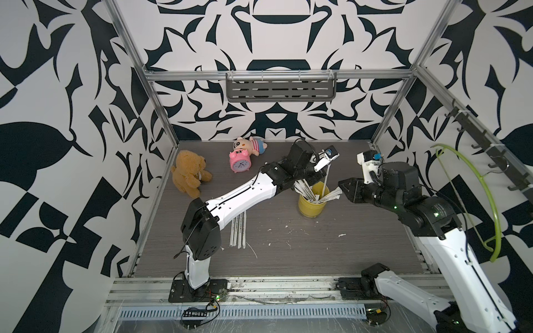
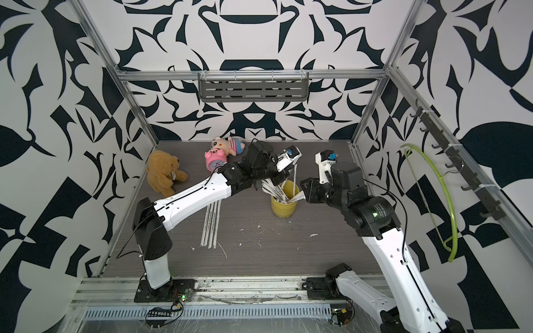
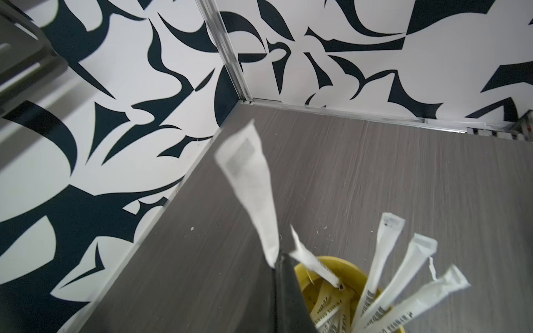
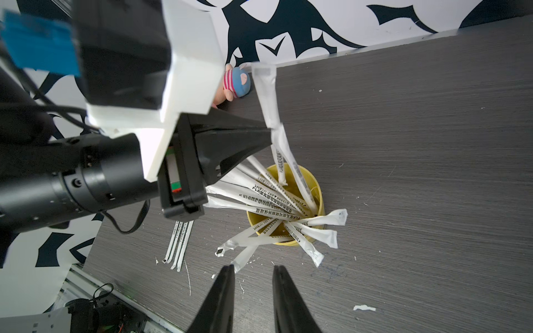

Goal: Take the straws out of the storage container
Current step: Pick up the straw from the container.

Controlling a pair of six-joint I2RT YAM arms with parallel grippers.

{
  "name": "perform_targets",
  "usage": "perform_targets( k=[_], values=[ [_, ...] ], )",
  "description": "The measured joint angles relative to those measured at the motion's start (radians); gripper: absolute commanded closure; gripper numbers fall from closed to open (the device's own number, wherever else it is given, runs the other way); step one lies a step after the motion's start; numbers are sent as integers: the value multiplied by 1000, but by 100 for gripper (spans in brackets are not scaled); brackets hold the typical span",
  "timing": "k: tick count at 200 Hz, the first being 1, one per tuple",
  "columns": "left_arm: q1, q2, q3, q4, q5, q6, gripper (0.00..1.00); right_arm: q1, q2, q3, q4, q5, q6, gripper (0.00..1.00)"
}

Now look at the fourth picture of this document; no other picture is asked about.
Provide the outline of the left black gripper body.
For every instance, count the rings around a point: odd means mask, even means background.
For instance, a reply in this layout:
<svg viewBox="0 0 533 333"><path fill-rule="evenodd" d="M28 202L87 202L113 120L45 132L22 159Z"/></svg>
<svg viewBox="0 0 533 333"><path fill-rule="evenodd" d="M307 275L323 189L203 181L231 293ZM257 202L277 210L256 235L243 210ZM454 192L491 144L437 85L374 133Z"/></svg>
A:
<svg viewBox="0 0 533 333"><path fill-rule="evenodd" d="M205 187L219 177L219 115L180 116L158 174L166 218L195 219L203 214L202 206L208 201Z"/></svg>

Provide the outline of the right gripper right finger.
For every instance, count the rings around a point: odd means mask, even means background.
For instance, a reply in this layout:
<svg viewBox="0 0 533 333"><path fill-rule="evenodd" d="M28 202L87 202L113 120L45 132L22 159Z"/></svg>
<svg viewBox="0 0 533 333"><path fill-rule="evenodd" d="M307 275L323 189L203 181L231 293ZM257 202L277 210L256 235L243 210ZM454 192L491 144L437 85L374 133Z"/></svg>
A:
<svg viewBox="0 0 533 333"><path fill-rule="evenodd" d="M321 333L284 266L274 266L273 269L273 309L275 332Z"/></svg>

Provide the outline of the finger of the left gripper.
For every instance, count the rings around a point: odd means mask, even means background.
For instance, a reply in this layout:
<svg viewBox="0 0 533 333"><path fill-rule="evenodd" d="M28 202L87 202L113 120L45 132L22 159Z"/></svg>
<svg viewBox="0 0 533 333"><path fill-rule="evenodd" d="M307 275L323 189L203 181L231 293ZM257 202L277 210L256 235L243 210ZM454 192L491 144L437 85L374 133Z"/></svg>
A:
<svg viewBox="0 0 533 333"><path fill-rule="evenodd" d="M205 184L213 185L248 156L271 145L265 123L231 114L190 115L199 166Z"/></svg>

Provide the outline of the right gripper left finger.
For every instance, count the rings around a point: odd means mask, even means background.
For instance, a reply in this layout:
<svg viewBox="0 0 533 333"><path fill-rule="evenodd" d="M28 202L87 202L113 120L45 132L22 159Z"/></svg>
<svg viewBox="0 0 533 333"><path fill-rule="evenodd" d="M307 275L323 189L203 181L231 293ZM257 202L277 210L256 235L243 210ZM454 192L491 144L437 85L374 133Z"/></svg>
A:
<svg viewBox="0 0 533 333"><path fill-rule="evenodd" d="M186 333L233 331L235 269L224 266Z"/></svg>

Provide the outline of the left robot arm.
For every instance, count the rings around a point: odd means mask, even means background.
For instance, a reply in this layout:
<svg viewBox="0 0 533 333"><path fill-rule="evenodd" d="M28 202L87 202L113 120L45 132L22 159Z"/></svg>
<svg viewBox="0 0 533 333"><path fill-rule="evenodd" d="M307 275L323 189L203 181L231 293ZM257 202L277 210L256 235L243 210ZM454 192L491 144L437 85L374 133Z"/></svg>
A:
<svg viewBox="0 0 533 333"><path fill-rule="evenodd" d="M20 233L156 197L166 218L197 219L208 200L206 187L271 144L271 131L261 122L219 109L182 115L169 143L180 181L173 193L168 162L158 167L156 181L144 178L134 135L52 140L51 113L60 111L36 104L1 73L2 255Z"/></svg>

